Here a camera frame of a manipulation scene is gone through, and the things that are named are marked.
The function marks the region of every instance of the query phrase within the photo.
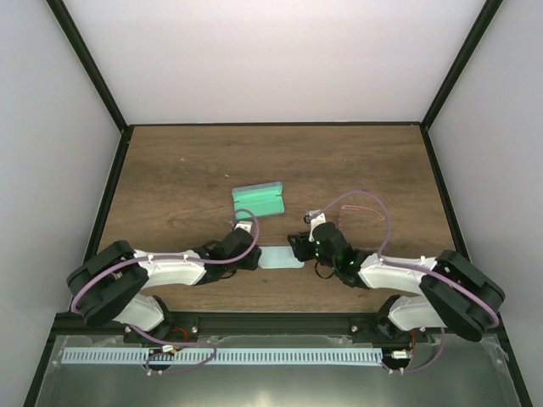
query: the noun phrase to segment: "white wall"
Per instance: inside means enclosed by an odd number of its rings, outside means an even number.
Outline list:
[[[119,139],[46,2],[0,2],[0,405],[22,405]]]
[[[506,291],[502,315],[543,405],[543,3],[503,2],[431,129],[473,262]]]
[[[421,120],[484,0],[66,0],[129,123]]]

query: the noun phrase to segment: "wooden table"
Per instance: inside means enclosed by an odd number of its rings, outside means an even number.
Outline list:
[[[354,189],[388,207],[392,238],[385,253],[417,257],[453,248],[417,126],[224,125],[136,127],[100,248],[126,239],[146,251],[183,251],[229,231],[234,187],[281,181],[286,212],[260,221],[259,245],[287,245],[307,230],[302,218]],[[369,198],[342,204],[344,232],[357,247],[376,248],[382,216]],[[338,208],[327,218],[338,219]],[[392,291],[349,288],[303,269],[241,270],[199,287],[149,289],[173,310],[370,312]]]

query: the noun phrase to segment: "black metal frame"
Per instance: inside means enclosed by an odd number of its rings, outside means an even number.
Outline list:
[[[102,203],[100,204],[98,216],[92,235],[88,244],[85,259],[92,257],[98,250],[98,245],[104,231],[105,221],[107,219],[109,208],[115,195],[115,188],[119,180],[122,166],[126,157],[126,152],[134,130],[134,125],[128,125],[124,120],[111,92],[109,91],[104,78],[102,77],[92,55],[90,54],[81,34],[77,30],[76,24],[70,17],[68,9],[65,7],[62,0],[47,0],[60,26],[66,34],[70,44],[74,48],[83,67],[88,73],[93,85],[96,87],[98,94],[102,98],[107,110],[111,114],[112,119],[117,124],[121,138],[115,161],[113,163],[109,179],[104,190]],[[435,156],[434,149],[428,131],[438,116],[440,110],[445,104],[451,90],[456,84],[458,78],[466,67],[467,62],[471,58],[479,41],[483,37],[492,18],[501,5],[502,0],[487,0],[481,9],[478,18],[469,31],[465,42],[462,45],[459,53],[456,56],[447,76],[439,91],[437,92],[433,102],[431,103],[428,112],[426,113],[423,122],[351,122],[351,123],[237,123],[227,125],[419,125],[422,133],[424,145],[427,149],[428,158],[432,166],[435,182],[439,190],[441,202],[443,204],[445,215],[451,229],[451,235],[455,244],[456,250],[468,257],[466,244],[462,238],[460,226],[456,220],[455,212],[452,207],[451,199],[447,192],[445,181],[439,169],[439,163]],[[369,314],[239,314],[239,313],[183,313],[179,318],[188,318],[191,321],[198,321],[199,333],[205,334],[243,334],[243,333],[281,333],[281,334],[322,334],[322,335],[342,335],[352,334],[350,327],[368,318]],[[517,390],[517,394],[521,400],[522,406],[531,406],[528,391],[524,385],[522,375],[518,369],[517,361],[512,351],[507,333],[503,324],[495,330],[502,348],[509,354],[508,368],[512,375],[512,379]],[[42,383],[42,377],[47,367],[51,351],[53,349],[54,339],[58,335],[124,335],[123,327],[117,323],[111,323],[101,328],[89,328],[84,325],[83,320],[69,313],[57,314],[53,323],[53,328],[49,335],[46,347],[43,351],[42,358],[36,370],[36,375],[32,381],[30,391],[28,392],[25,401],[25,407],[35,405],[39,388]],[[368,336],[353,338],[360,342],[371,342],[372,339]]]

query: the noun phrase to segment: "green case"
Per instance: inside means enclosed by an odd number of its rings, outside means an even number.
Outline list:
[[[251,185],[232,189],[234,210],[248,209],[256,217],[280,215],[285,212],[283,203],[283,184],[281,182],[268,182],[266,184]],[[237,220],[249,219],[249,214],[239,212]]]

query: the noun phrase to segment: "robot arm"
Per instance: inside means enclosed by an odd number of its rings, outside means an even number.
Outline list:
[[[352,248],[343,233],[324,214],[305,217],[310,231],[289,235],[294,256],[299,261],[314,259],[333,269],[341,282],[350,287],[393,288],[415,296],[396,295],[378,312],[380,331],[390,337],[413,328],[447,327],[460,337],[479,341],[492,327],[487,309],[497,313],[504,292],[459,253],[445,250],[439,257],[420,259],[379,258],[377,253]],[[445,280],[428,276],[439,274]],[[473,301],[451,287],[450,283],[469,291]]]
[[[162,338],[171,328],[170,312],[160,298],[139,292],[166,284],[208,284],[232,276],[238,269],[256,270],[261,255],[256,245],[243,258],[228,262],[249,249],[253,243],[250,232],[251,222],[240,221],[222,241],[169,254],[134,250],[128,242],[118,241],[71,273],[66,282],[77,298],[92,279],[112,266],[126,263],[87,289],[78,299],[77,310],[88,326],[118,321]]]

